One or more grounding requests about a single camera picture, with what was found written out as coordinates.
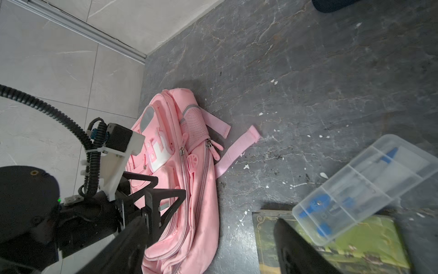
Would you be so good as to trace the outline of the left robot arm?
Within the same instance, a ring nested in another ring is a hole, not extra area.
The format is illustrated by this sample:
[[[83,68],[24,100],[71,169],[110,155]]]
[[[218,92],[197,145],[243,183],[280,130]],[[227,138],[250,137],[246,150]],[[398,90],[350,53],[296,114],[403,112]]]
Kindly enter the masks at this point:
[[[186,198],[185,190],[157,188],[157,177],[124,172],[109,201],[60,202],[57,180],[31,166],[1,168],[1,272],[39,274],[60,258],[115,235],[83,274],[139,274],[144,252],[162,236]]]

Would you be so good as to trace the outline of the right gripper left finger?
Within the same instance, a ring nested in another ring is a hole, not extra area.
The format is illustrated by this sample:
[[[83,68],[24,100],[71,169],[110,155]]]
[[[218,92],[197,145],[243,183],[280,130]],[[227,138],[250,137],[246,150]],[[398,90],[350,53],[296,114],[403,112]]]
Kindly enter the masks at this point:
[[[106,248],[78,272],[80,274],[140,274],[148,228],[135,218]]]

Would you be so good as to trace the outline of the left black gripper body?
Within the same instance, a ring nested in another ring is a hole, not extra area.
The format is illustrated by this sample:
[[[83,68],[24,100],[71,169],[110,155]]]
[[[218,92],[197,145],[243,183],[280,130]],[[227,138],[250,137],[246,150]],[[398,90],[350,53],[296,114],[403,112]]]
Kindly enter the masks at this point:
[[[67,197],[60,204],[56,230],[58,249],[62,256],[68,257],[110,235],[121,233],[137,217],[146,224],[146,230],[140,236],[149,246],[148,215],[135,206],[131,196],[117,191],[116,199],[111,202],[102,191],[91,198],[80,195]]]

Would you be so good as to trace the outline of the Animal Farm book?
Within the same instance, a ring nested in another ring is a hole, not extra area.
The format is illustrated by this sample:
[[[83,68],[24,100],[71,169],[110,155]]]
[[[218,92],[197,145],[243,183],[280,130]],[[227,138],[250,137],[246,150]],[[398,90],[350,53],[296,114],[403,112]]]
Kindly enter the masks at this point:
[[[258,261],[262,274],[279,274],[274,226],[285,220],[316,251],[344,274],[410,274],[412,266],[392,218],[374,215],[333,242],[321,246],[309,238],[292,212],[260,210],[252,213]]]

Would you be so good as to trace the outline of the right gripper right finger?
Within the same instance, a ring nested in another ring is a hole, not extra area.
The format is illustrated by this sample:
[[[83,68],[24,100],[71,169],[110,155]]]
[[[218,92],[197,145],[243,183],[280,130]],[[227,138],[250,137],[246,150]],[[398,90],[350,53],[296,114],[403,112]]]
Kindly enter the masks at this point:
[[[274,226],[274,239],[282,274],[340,273],[283,219]]]

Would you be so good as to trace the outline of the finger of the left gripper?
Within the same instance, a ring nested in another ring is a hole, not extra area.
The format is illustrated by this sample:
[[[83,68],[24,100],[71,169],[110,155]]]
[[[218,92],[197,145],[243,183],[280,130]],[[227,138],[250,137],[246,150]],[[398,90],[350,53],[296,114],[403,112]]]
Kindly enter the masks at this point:
[[[186,199],[186,190],[146,188],[145,208],[147,224],[147,247],[161,238],[164,230]]]
[[[158,177],[152,175],[124,171],[121,178],[121,201],[137,202],[144,198],[145,202],[152,202],[158,182]]]

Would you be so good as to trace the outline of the pink school backpack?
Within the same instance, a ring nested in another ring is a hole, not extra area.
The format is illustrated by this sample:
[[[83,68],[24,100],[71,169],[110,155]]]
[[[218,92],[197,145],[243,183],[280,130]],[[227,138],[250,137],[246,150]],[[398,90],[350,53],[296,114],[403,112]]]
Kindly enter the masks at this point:
[[[188,89],[164,90],[150,101],[133,131],[145,137],[127,171],[158,178],[158,188],[181,189],[186,198],[141,265],[145,274],[201,274],[219,245],[220,217],[216,180],[258,142],[250,127],[220,155],[213,130],[227,137],[230,125],[201,108]]]

